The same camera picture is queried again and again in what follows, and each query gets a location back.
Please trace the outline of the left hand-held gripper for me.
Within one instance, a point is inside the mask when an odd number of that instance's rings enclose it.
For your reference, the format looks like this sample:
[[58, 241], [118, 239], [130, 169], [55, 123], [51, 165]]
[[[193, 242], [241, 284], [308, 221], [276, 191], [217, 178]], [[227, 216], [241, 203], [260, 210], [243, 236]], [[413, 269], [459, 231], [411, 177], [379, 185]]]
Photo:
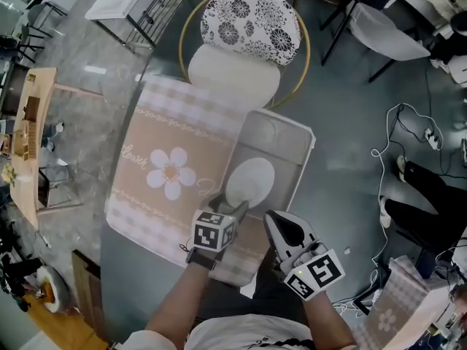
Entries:
[[236, 229], [249, 211], [249, 201], [242, 201], [233, 211], [224, 192], [208, 200], [208, 210], [197, 209], [192, 220], [192, 242], [199, 249], [221, 252], [236, 237]]

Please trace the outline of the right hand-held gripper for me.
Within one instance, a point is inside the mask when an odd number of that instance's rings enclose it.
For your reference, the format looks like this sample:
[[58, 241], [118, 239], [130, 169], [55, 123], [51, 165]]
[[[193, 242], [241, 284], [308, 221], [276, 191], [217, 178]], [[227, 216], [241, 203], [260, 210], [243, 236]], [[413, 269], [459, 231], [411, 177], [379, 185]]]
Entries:
[[[268, 210], [263, 223], [277, 253], [273, 271], [302, 300], [311, 300], [345, 277], [336, 252], [321, 240], [315, 240], [314, 231], [305, 219], [286, 211]], [[288, 245], [300, 247], [288, 256]]]

